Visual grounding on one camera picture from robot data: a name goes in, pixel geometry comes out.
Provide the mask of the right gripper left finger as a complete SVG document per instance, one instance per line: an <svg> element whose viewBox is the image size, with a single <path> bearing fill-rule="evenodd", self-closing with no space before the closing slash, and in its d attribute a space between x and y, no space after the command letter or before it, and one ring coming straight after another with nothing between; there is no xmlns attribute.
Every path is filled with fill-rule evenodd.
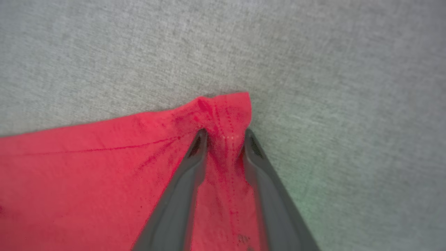
<svg viewBox="0 0 446 251"><path fill-rule="evenodd" d="M200 129L174 172L144 228L134 251L189 251L199 186L205 178L207 138Z"/></svg>

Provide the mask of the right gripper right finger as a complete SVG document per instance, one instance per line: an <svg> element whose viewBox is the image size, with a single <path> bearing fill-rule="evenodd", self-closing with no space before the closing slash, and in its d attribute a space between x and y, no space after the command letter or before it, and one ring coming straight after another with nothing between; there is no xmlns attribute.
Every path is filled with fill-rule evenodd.
<svg viewBox="0 0 446 251"><path fill-rule="evenodd" d="M245 131L243 165L254 193L262 251L318 251L319 247L260 142Z"/></svg>

